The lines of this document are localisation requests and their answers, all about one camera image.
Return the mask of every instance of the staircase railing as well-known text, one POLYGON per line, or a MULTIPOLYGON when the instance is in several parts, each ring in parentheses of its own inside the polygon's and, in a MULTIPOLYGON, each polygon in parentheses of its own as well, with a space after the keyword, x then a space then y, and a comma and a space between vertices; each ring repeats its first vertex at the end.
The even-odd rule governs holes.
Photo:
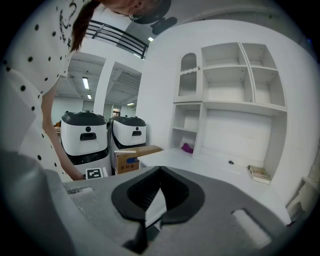
POLYGON ((86 35, 92 36, 92 39, 99 38, 100 41, 109 41, 115 43, 130 53, 133 53, 144 59, 148 45, 135 36, 114 26, 104 24, 99 21, 91 20, 86 35))

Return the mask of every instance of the white cabinet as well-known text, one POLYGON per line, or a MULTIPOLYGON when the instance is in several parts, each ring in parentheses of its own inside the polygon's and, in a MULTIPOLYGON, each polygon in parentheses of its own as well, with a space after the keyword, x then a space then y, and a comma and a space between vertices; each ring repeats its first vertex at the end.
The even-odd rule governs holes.
POLYGON ((179 59, 174 103, 199 102, 203 97, 201 53, 189 52, 179 59))
POLYGON ((169 147, 193 158, 264 167, 273 177, 285 144, 286 97, 268 47, 231 42, 181 57, 169 147))

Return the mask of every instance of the brown hair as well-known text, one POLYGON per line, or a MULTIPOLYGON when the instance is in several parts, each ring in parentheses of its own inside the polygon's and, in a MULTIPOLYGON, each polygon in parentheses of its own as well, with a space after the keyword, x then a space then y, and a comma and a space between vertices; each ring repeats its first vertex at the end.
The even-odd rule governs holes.
POLYGON ((72 27, 73 45, 71 51, 78 51, 86 35, 89 22, 94 15, 95 9, 100 5, 100 1, 92 0, 84 5, 76 18, 72 27))

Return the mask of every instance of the white wall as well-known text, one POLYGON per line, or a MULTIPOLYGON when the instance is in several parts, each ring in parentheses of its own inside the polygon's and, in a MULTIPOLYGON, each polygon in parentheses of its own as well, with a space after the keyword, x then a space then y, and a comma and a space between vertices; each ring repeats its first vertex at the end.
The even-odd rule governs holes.
POLYGON ((235 11, 222 13, 213 17, 207 17, 206 20, 236 20, 243 22, 250 22, 261 25, 277 31, 282 35, 295 41, 298 45, 303 47, 314 59, 318 59, 312 44, 308 41, 306 35, 302 32, 299 26, 288 16, 283 10, 277 8, 277 11, 269 13, 259 11, 235 11))
POLYGON ((83 109, 84 100, 80 98, 55 97, 52 104, 51 119, 55 125, 60 122, 66 111, 80 112, 83 109))
POLYGON ((128 71, 139 75, 142 72, 145 61, 119 47, 89 38, 83 40, 80 51, 106 58, 96 89, 93 107, 95 114, 103 115, 108 84, 115 62, 125 65, 128 71))
POLYGON ((111 118, 112 113, 112 105, 111 104, 104 104, 103 108, 103 116, 108 121, 111 118))
POLYGON ((287 131, 271 184, 287 204, 302 176, 308 176, 320 137, 319 66, 289 38, 259 25, 234 20, 198 21, 166 30, 150 44, 136 115, 147 123, 147 143, 168 148, 181 57, 203 47, 231 42, 267 45, 279 70, 286 96, 287 131))
POLYGON ((82 111, 89 110, 90 112, 94 111, 94 101, 84 100, 82 111))
POLYGON ((134 118, 136 116, 136 109, 127 105, 121 106, 120 116, 125 117, 126 115, 128 118, 134 118))

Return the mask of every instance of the black robot lid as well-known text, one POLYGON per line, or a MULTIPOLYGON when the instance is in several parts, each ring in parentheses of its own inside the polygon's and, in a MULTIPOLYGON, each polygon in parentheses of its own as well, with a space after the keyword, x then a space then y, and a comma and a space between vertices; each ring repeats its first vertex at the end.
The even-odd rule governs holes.
POLYGON ((119 117, 110 118, 109 121, 111 120, 117 121, 120 124, 123 124, 125 126, 137 126, 137 127, 146 126, 146 122, 138 118, 137 116, 136 117, 119 116, 119 117))
POLYGON ((89 112, 66 112, 62 120, 72 126, 102 126, 107 123, 102 115, 89 112))

